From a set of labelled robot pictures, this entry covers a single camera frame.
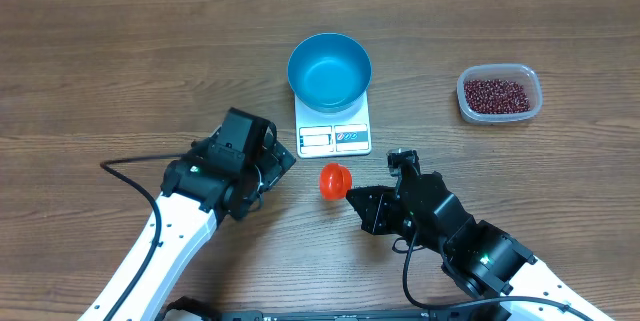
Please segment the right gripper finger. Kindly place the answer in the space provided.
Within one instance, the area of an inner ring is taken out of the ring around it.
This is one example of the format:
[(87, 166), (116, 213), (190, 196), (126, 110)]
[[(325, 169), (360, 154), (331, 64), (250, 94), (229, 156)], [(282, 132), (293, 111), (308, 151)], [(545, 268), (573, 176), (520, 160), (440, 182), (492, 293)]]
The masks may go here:
[(390, 186), (367, 186), (350, 189), (348, 197), (380, 197), (381, 195), (395, 196), (395, 188)]
[(346, 200), (353, 207), (361, 219), (361, 228), (367, 228), (367, 207), (369, 206), (369, 194), (362, 191), (348, 191)]

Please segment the orange scoop with blue handle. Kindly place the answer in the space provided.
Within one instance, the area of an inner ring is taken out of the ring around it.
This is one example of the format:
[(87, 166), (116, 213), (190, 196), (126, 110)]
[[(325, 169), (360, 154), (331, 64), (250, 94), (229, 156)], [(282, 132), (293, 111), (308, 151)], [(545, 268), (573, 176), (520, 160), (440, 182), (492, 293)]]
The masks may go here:
[(338, 163), (329, 163), (320, 173), (320, 194), (329, 201), (343, 199), (352, 188), (352, 182), (352, 175), (347, 167)]

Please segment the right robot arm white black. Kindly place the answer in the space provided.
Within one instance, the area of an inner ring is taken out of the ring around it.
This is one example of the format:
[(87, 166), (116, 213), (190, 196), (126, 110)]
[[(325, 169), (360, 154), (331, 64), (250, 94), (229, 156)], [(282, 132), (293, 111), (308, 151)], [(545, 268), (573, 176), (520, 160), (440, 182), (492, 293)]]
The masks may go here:
[(514, 237), (477, 221), (440, 174), (410, 168), (393, 187), (371, 186), (346, 194), (372, 235), (397, 234), (407, 251), (438, 253), (442, 270), (470, 299), (450, 305), (422, 303), (431, 320), (605, 320), (589, 303)]

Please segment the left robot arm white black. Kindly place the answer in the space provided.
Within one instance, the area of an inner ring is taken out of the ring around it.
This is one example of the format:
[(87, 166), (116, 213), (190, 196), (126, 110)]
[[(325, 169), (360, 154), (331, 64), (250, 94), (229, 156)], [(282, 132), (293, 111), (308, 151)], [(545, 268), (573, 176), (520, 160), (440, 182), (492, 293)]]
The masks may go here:
[(119, 160), (101, 168), (132, 186), (152, 213), (85, 320), (153, 320), (186, 266), (221, 222), (240, 221), (264, 205), (269, 192), (295, 164), (278, 141), (276, 125), (236, 108), (208, 137), (188, 151), (166, 155), (158, 196), (117, 171)]

